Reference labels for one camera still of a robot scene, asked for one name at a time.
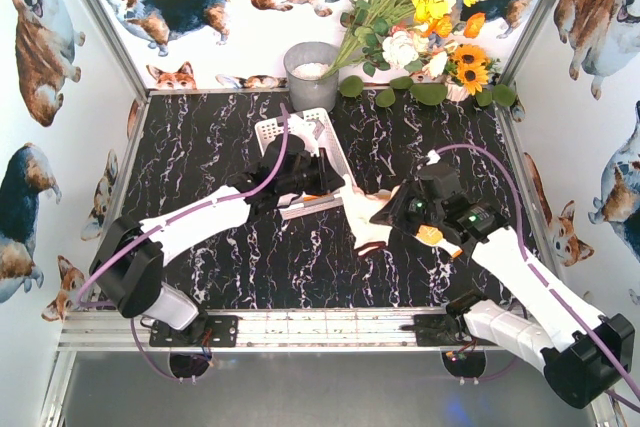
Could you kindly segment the beige knit glove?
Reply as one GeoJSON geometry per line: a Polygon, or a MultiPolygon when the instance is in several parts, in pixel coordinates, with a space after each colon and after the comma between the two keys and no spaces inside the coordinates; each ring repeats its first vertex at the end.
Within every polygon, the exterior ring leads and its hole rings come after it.
{"type": "Polygon", "coordinates": [[[355,238],[354,251],[358,256],[362,257],[388,246],[391,228],[374,224],[370,219],[386,206],[395,192],[396,188],[366,194],[351,183],[346,183],[340,189],[346,218],[355,238]]]}

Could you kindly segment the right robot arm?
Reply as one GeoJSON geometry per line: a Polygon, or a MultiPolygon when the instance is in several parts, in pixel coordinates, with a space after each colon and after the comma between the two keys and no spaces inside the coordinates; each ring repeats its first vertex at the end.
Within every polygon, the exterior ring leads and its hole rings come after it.
{"type": "Polygon", "coordinates": [[[420,242],[461,254],[497,278],[527,311],[521,317],[469,292],[446,307],[471,337],[495,344],[540,371],[554,393],[581,409],[618,381],[631,388],[635,329],[568,288],[522,244],[487,202],[472,201],[451,166],[424,166],[370,219],[420,242]]]}

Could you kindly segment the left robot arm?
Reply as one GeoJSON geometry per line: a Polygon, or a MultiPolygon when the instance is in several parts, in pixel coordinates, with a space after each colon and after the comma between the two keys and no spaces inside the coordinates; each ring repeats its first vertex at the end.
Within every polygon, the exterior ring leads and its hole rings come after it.
{"type": "Polygon", "coordinates": [[[300,137],[281,134],[259,161],[207,197],[144,221],[129,216],[114,220],[91,264],[89,281],[125,318],[150,317],[178,332],[200,328],[202,309],[165,282],[164,268],[212,236],[287,206],[304,194],[322,197],[344,184],[325,148],[312,154],[300,137]]]}

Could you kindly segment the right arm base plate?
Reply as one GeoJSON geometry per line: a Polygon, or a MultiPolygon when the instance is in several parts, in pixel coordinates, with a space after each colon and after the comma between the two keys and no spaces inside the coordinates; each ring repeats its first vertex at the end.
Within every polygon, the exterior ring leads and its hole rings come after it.
{"type": "Polygon", "coordinates": [[[481,347],[496,347],[484,339],[472,338],[456,319],[446,314],[414,315],[400,330],[412,333],[419,347],[463,347],[473,340],[481,347]]]}

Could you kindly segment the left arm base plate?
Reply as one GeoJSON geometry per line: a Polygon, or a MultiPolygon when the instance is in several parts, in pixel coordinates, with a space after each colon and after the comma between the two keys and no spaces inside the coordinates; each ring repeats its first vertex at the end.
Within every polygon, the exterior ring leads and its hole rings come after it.
{"type": "Polygon", "coordinates": [[[151,327],[151,347],[235,347],[239,332],[239,317],[234,315],[204,315],[197,317],[182,331],[155,321],[151,327]]]}

